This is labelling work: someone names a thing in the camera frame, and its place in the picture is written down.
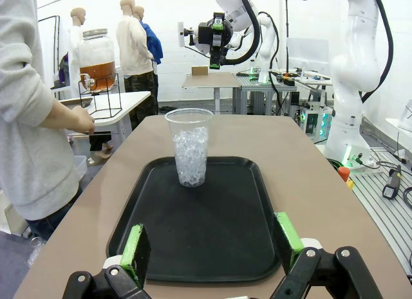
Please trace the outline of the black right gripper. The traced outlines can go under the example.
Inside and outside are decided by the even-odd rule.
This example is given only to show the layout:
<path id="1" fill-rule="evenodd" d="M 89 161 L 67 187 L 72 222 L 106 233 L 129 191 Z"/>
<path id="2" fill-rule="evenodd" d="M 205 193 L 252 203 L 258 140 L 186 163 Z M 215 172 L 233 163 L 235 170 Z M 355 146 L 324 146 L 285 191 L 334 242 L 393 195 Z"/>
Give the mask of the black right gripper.
<path id="1" fill-rule="evenodd" d="M 198 25 L 198 45 L 205 48 L 210 54 L 209 67 L 219 69 L 221 66 L 221 50 L 211 50 L 212 30 L 215 32 L 223 31 L 223 47 L 226 47 L 232 36 L 233 29 L 229 21 L 225 21 L 225 14 L 214 12 L 213 20 Z"/>

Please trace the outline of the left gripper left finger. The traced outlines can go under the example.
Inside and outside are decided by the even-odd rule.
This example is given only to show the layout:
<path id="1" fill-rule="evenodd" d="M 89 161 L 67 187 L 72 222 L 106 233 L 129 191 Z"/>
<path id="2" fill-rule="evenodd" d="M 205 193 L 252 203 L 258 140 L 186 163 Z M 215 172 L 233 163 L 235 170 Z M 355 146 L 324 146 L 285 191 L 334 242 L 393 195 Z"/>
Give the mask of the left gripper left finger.
<path id="1" fill-rule="evenodd" d="M 131 228 L 119 264 L 93 276 L 87 271 L 72 273 L 63 298 L 149 298 L 144 284 L 151 245 L 143 224 Z"/>

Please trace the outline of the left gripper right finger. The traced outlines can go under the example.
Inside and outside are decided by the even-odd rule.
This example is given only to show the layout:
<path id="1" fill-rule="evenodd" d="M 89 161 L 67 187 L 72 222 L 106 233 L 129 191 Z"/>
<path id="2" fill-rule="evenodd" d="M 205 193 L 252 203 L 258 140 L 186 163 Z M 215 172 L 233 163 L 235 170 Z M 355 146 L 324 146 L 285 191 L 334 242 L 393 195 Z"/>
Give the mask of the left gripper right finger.
<path id="1" fill-rule="evenodd" d="M 382 298 L 356 248 L 328 253 L 318 240 L 303 242 L 285 212 L 274 214 L 272 235 L 285 271 L 272 298 L 306 298 L 312 287 L 325 288 L 332 298 Z"/>

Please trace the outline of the person's right hand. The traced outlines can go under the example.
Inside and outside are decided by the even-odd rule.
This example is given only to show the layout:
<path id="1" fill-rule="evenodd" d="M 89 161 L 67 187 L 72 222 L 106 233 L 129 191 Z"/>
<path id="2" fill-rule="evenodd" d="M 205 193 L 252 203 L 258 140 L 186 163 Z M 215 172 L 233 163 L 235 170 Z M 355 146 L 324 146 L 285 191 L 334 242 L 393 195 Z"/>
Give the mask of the person's right hand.
<path id="1" fill-rule="evenodd" d="M 95 132 L 95 119 L 88 113 L 88 111 L 81 106 L 74 107 L 72 111 L 77 119 L 72 130 L 80 133 L 93 134 Z"/>

